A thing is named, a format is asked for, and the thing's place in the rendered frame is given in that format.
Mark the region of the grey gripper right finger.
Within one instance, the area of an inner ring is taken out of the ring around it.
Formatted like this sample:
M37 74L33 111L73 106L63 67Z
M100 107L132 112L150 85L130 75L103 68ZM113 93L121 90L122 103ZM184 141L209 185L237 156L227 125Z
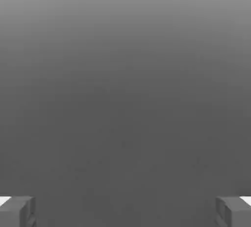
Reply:
M251 196L216 197L215 227L251 227Z

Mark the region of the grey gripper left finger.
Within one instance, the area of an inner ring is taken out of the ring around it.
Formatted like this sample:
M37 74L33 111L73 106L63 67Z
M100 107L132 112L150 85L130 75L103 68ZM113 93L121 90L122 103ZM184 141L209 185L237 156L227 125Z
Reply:
M37 227L36 198L0 196L0 227Z

